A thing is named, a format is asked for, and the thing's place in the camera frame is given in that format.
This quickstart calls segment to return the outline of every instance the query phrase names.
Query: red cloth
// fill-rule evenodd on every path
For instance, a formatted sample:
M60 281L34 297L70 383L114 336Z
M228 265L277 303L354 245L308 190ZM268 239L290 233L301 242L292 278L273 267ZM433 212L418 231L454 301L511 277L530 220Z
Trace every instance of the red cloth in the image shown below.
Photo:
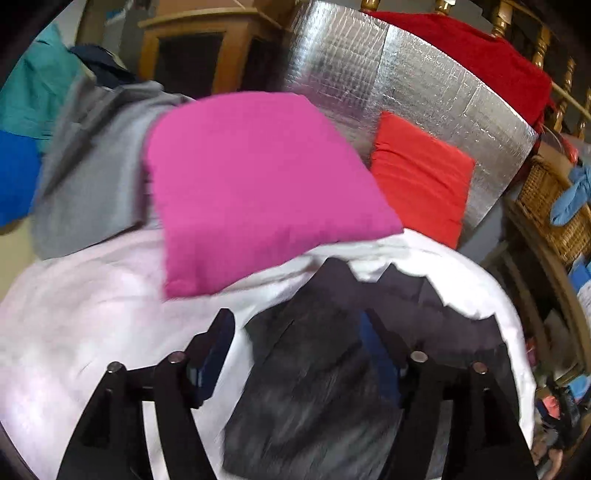
M390 112L382 112L371 159L402 225L456 248L474 160Z
M560 135L560 142L562 143L566 157L573 165L576 165L579 161L579 150L577 150L571 142L566 140L564 135Z
M422 38L486 83L534 125L550 98L548 74L523 58L504 38L487 35L455 18L437 14L371 12Z

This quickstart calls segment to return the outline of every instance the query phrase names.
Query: wooden railing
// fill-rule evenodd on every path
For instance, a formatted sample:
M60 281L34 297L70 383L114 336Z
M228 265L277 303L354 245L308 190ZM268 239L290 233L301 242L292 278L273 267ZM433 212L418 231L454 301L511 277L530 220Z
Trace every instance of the wooden railing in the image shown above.
M376 11L379 7L380 0L362 0L361 10L362 11ZM436 0L434 4L434 12L440 15L449 15L450 11L455 5L456 0ZM492 32L491 35L494 37L505 37L507 28L511 25L513 18L513 11L519 10L528 17L532 18L539 24L538 35L535 41L534 54L531 61L534 65L539 68L544 68L544 59L550 43L556 36L550 31L550 29L542 22L539 17L535 15L531 10L516 3L513 0L500 0L498 7L495 8L492 18ZM562 81L562 87L556 82L552 82L552 88L559 95L560 101L557 105L557 110L554 115L549 119L549 124L557 132L562 130L562 124L567 108L570 106L575 107L579 113L579 123L577 124L575 135L581 140L585 136L585 127L587 120L591 120L591 87L587 89L587 95L584 106L582 106L575 98L570 94L573 87L573 73L576 67L576 63L572 58L567 60L566 73Z

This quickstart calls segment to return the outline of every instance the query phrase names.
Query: silver insulation panel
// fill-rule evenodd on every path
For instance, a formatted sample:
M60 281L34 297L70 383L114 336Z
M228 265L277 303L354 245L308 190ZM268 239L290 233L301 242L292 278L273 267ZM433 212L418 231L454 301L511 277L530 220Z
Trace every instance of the silver insulation panel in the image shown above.
M474 158L465 233L499 199L536 139L501 97L431 44L323 1L302 7L281 77L281 89L306 95L364 161L384 110Z

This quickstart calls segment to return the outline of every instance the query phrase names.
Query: orange cushion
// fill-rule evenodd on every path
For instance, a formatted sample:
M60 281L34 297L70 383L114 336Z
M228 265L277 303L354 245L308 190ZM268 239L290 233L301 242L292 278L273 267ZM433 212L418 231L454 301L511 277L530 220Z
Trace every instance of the orange cushion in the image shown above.
M390 112L380 118L371 160L402 224L456 248L474 160Z

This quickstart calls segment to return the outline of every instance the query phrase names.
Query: gray fabric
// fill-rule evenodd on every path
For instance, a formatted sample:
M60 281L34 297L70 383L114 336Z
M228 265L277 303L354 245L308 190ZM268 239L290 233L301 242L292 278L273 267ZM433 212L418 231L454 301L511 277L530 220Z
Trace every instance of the gray fabric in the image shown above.
M110 90L84 76L72 86L33 204L41 259L69 255L144 221L144 137L160 115L189 100L156 82Z

